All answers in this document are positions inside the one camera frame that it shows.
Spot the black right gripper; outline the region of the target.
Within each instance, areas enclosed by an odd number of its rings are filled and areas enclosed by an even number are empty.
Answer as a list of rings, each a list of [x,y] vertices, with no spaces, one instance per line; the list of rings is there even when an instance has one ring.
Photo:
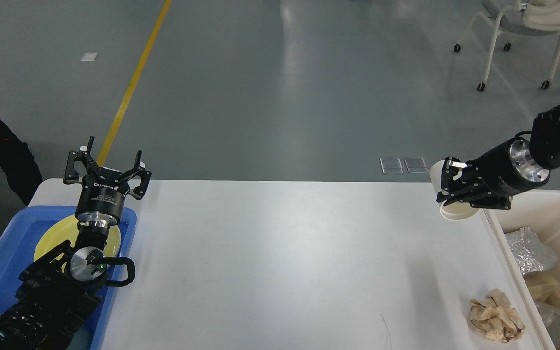
[[[533,159],[530,142],[511,138],[470,162],[446,157],[436,201],[508,210],[514,195],[544,186],[549,179],[550,170]]]

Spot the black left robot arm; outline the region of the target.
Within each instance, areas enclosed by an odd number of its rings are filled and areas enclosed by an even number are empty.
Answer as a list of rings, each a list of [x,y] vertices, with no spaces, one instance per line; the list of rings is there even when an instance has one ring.
[[[111,228],[122,218],[127,195],[138,201],[151,173],[138,151],[131,169],[99,166],[87,146],[69,152],[63,182],[82,186],[75,242],[63,239],[19,275],[13,304],[0,315],[0,350],[64,350],[102,300],[103,287],[124,287],[135,277],[129,257],[106,255]]]

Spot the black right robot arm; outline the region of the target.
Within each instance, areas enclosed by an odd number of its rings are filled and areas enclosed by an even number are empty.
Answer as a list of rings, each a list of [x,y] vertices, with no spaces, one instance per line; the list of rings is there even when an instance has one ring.
[[[560,168],[560,104],[539,113],[532,129],[470,161],[447,157],[436,201],[471,208],[509,209],[514,196],[547,184]]]

